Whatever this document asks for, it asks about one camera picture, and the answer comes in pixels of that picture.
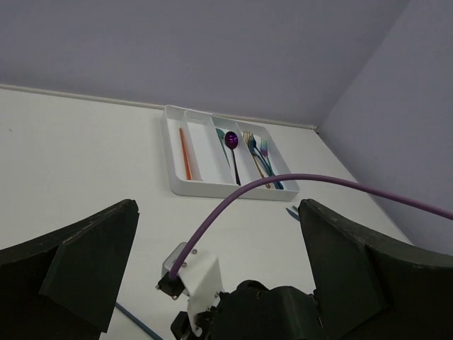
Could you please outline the matte teal spoon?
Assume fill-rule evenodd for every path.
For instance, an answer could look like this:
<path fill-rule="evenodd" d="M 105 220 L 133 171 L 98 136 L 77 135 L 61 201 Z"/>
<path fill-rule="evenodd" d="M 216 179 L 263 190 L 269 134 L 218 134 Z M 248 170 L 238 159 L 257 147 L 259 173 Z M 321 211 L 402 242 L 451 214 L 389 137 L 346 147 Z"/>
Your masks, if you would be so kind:
<path fill-rule="evenodd" d="M 225 145 L 225 134 L 226 133 L 225 133 L 225 131 L 223 131 L 222 129 L 220 129 L 218 127 L 216 127 L 215 130 L 216 130 L 220 145 L 222 147 L 226 162 L 227 162 L 228 166 L 231 167 L 231 164 L 229 162 L 229 157 L 228 157 L 227 151 L 226 151 L 226 145 Z"/>

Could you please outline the shiny blue fork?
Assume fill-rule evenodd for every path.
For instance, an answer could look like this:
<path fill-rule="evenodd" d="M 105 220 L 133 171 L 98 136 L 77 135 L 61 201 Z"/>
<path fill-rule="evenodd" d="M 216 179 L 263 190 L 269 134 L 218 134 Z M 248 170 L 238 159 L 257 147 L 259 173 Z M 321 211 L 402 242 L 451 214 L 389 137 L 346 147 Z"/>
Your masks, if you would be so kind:
<path fill-rule="evenodd" d="M 268 168 L 268 174 L 270 176 L 275 176 L 275 173 L 272 169 L 272 166 L 271 166 L 271 163 L 270 163 L 270 160 L 264 155 L 264 153 L 262 153 L 262 150 L 257 147 L 256 143 L 254 144 L 254 147 L 255 149 L 258 151 L 258 154 L 261 156 L 262 160 L 266 163 L 266 166 Z M 277 182 L 274 182 L 274 185 L 277 189 L 279 190 L 283 190 L 284 189 L 284 186 L 282 185 L 281 182 L 277 181 Z"/>

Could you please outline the matte dark blue fork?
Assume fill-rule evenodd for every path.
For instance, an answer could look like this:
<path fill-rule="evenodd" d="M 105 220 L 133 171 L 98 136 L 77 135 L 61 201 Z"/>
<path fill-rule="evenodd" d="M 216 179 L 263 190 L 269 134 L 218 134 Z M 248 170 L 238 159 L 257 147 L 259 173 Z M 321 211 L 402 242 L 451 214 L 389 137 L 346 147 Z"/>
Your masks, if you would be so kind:
<path fill-rule="evenodd" d="M 255 157 L 258 158 L 258 160 L 259 160 L 259 161 L 261 162 L 261 164 L 263 165 L 263 168 L 265 169 L 267 175 L 270 176 L 270 175 L 268 174 L 268 168 L 267 168 L 267 166 L 266 166 L 266 163 L 262 160 L 261 156 L 258 154 L 258 151 L 257 151 L 257 150 L 255 149 L 255 147 L 254 147 L 255 142 L 256 142 L 256 141 L 254 140 L 254 137 L 251 137 L 251 138 L 247 141 L 248 149 L 249 149 L 250 153 L 251 153 L 253 156 L 255 156 Z"/>

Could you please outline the shiny purple spoon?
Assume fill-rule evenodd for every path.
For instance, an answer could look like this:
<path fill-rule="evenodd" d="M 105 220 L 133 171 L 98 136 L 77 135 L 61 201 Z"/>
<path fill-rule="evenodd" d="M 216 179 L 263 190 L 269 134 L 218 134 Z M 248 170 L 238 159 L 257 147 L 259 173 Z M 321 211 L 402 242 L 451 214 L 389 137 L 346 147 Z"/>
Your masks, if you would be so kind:
<path fill-rule="evenodd" d="M 234 150 L 237 148 L 238 143 L 239 143 L 238 136 L 237 136 L 237 134 L 235 132 L 228 131 L 225 134 L 224 141 L 225 141 L 225 145 L 231 150 L 232 157 L 233 157 L 233 165 L 234 165 L 234 173 L 235 173 L 236 184 L 240 186 L 241 185 L 241 180 L 240 180 L 239 171 L 238 171 L 238 168 L 237 168 L 236 155 L 234 153 Z"/>

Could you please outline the dark blue knife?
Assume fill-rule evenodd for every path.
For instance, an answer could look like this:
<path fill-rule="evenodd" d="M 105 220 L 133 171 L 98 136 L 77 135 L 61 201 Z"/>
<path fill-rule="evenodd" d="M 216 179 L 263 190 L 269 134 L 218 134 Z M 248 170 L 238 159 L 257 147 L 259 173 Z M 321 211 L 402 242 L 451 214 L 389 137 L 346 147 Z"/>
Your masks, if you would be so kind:
<path fill-rule="evenodd" d="M 299 221 L 299 214 L 294 208 L 286 208 L 288 214 L 294 218 L 297 222 Z"/>

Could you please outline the orange chopstick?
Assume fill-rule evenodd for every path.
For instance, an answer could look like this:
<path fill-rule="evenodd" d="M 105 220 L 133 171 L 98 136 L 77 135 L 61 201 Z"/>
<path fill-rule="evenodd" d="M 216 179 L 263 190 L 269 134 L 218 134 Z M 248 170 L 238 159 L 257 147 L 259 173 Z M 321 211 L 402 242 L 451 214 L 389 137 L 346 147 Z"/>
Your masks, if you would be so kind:
<path fill-rule="evenodd" d="M 185 143 L 185 135 L 183 128 L 179 128 L 179 135 L 180 135 L 180 143 L 181 143 L 181 148 L 182 148 L 182 153 L 183 153 L 183 161 L 185 165 L 185 174 L 186 178 L 188 181 L 192 180 L 192 173 L 191 173 L 191 168 L 190 168 L 190 161 L 188 158 L 188 151 L 187 151 L 187 146 Z"/>

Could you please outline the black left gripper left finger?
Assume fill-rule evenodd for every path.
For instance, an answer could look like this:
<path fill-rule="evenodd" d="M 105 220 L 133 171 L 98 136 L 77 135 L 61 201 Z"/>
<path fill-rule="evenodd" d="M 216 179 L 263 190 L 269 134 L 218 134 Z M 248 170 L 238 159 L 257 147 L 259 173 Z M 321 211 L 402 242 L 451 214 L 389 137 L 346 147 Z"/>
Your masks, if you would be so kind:
<path fill-rule="evenodd" d="M 122 200 L 1 250 L 2 339 L 99 339 L 106 333 L 137 231 Z"/>

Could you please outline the ornate gold fork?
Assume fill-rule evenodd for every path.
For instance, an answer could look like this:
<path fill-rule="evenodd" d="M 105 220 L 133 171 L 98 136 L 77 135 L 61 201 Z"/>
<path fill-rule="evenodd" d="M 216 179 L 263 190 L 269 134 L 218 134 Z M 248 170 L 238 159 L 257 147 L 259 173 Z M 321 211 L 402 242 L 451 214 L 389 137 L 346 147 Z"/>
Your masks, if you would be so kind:
<path fill-rule="evenodd" d="M 254 160 L 257 170 L 258 170 L 258 173 L 264 179 L 266 176 L 269 175 L 270 172 L 269 172 L 269 168 L 268 168 L 267 164 L 265 163 L 265 160 L 258 152 L 258 148 L 256 146 L 256 140 L 255 140 L 253 134 L 249 131 L 243 131 L 243 138 L 247 144 L 247 148 L 248 148 L 249 152 L 251 153 L 251 155 L 253 157 L 253 160 Z"/>

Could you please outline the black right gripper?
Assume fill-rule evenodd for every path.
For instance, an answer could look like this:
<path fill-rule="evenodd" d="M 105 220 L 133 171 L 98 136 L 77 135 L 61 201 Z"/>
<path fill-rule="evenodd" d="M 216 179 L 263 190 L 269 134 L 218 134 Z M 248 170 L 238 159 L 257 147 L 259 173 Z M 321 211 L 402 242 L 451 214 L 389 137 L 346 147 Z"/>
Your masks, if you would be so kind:
<path fill-rule="evenodd" d="M 195 316 L 200 339 L 320 339 L 314 299 L 292 286 L 246 280 L 220 293 L 216 307 Z"/>

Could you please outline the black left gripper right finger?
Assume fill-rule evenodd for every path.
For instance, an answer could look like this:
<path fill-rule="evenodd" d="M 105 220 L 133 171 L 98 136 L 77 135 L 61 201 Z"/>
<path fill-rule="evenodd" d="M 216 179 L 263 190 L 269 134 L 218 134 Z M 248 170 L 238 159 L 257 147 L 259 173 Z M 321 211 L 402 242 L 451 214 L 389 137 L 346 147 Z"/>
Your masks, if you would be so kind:
<path fill-rule="evenodd" d="M 302 200 L 299 219 L 328 339 L 451 339 L 452 257 Z"/>

